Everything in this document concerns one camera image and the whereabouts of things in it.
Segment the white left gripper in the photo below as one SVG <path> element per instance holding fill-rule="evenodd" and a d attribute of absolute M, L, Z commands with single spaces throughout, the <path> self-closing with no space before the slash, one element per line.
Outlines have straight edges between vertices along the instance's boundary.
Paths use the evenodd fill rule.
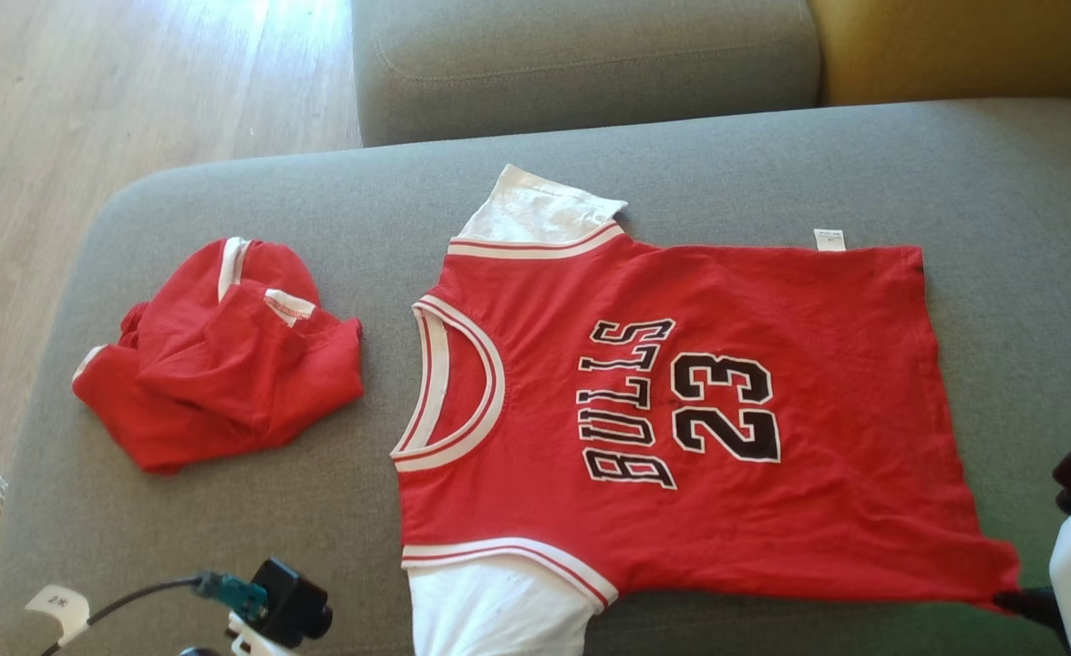
<path fill-rule="evenodd" d="M 248 627 L 238 614 L 228 615 L 228 638 L 231 639 L 230 653 L 238 656 L 296 656 L 293 649 L 286 649 Z"/>

